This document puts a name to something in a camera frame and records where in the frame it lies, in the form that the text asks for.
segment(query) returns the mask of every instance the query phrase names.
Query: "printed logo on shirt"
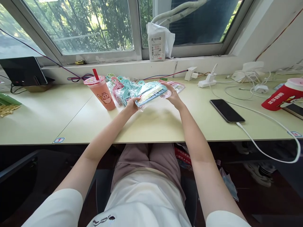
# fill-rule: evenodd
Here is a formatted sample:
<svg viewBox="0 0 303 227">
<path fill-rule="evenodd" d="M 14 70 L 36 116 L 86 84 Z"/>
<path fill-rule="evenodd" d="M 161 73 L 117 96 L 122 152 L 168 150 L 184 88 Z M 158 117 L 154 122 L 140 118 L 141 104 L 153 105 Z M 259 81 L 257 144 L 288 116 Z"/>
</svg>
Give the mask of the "printed logo on shirt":
<svg viewBox="0 0 303 227">
<path fill-rule="evenodd" d="M 104 222 L 106 222 L 107 220 L 113 221 L 113 220 L 115 220 L 115 219 L 116 219 L 116 218 L 115 218 L 114 216 L 109 215 L 109 216 L 107 216 L 107 217 L 101 219 L 100 221 L 96 221 L 96 220 L 94 219 L 93 222 L 92 222 L 92 224 L 93 224 L 93 226 L 98 226 L 99 224 L 104 223 Z"/>
</svg>

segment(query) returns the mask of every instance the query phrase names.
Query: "black smartphone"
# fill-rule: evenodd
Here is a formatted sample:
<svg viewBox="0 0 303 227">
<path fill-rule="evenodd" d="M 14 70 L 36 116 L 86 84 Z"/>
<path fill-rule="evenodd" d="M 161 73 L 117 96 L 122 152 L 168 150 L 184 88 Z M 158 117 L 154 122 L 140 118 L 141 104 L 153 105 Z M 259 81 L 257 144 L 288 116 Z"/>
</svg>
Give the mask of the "black smartphone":
<svg viewBox="0 0 303 227">
<path fill-rule="evenodd" d="M 291 104 L 287 107 L 284 107 L 283 110 L 290 112 L 291 114 L 297 116 L 298 118 L 303 120 L 303 108 L 297 106 L 296 104 Z"/>
<path fill-rule="evenodd" d="M 245 122 L 244 118 L 241 117 L 227 102 L 223 99 L 212 99 L 210 103 L 219 112 L 219 114 L 228 123 Z"/>
</svg>

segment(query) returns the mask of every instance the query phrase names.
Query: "pink pants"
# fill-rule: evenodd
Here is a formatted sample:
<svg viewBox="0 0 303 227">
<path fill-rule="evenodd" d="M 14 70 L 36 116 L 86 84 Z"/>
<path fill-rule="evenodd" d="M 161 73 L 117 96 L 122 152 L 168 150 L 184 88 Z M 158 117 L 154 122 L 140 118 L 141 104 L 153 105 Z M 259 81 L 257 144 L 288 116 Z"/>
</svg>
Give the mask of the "pink pants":
<svg viewBox="0 0 303 227">
<path fill-rule="evenodd" d="M 181 172 L 172 143 L 152 144 L 149 155 L 147 143 L 126 144 L 115 167 L 111 190 L 123 176 L 138 167 L 148 167 L 164 173 L 180 190 L 184 203 L 185 194 L 181 187 Z"/>
</svg>

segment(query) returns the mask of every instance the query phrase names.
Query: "green foliage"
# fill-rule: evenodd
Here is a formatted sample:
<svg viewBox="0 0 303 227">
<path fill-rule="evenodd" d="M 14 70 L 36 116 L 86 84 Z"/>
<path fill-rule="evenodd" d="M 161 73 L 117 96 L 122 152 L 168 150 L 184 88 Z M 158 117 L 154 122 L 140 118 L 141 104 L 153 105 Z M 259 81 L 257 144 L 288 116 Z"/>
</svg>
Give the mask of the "green foliage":
<svg viewBox="0 0 303 227">
<path fill-rule="evenodd" d="M 64 55 L 134 48 L 127 0 L 25 3 Z M 0 26 L 16 37 L 28 37 L 17 22 L 11 27 L 11 20 L 2 17 L 3 12 L 10 16 L 0 5 Z"/>
<path fill-rule="evenodd" d="M 226 28 L 225 28 L 225 31 L 224 31 L 224 33 L 223 33 L 223 35 L 222 35 L 222 37 L 221 37 L 220 42 L 223 42 L 223 40 L 224 40 L 224 38 L 225 38 L 225 36 L 226 36 L 228 30 L 229 30 L 229 27 L 230 27 L 231 23 L 233 22 L 233 20 L 234 20 L 234 18 L 235 18 L 235 15 L 237 14 L 237 12 L 238 12 L 238 10 L 239 10 L 239 8 L 240 8 L 241 3 L 242 3 L 242 0 L 240 0 L 240 1 L 238 2 L 237 6 L 236 6 L 236 8 L 235 8 L 235 10 L 234 10 L 234 13 L 233 13 L 233 15 L 231 16 L 231 18 L 230 18 L 230 20 L 229 20 L 229 22 L 228 22 L 228 25 L 227 25 Z"/>
<path fill-rule="evenodd" d="M 14 35 L 17 38 L 31 41 L 28 34 L 14 20 L 14 18 L 8 13 L 2 4 L 0 4 L 0 27 L 5 31 L 9 31 L 11 35 Z"/>
<path fill-rule="evenodd" d="M 142 47 L 148 48 L 146 25 L 152 21 L 152 0 L 140 0 L 140 22 L 142 34 Z"/>
</svg>

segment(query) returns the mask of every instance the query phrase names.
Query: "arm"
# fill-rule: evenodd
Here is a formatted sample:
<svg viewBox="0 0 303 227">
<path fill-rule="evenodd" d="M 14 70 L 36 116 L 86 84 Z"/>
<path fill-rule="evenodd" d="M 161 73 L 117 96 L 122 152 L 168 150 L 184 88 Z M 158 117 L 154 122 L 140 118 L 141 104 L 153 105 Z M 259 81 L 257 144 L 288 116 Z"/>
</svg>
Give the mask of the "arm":
<svg viewBox="0 0 303 227">
<path fill-rule="evenodd" d="M 71 188 L 79 191 L 84 199 L 94 177 L 99 161 L 114 142 L 128 119 L 138 110 L 132 98 L 127 106 L 87 146 L 75 166 L 56 188 L 56 191 Z"/>
<path fill-rule="evenodd" d="M 172 92 L 168 100 L 180 112 L 205 221 L 210 213 L 217 210 L 234 213 L 246 220 L 223 182 L 207 140 L 186 105 L 171 85 L 162 84 Z"/>
</svg>

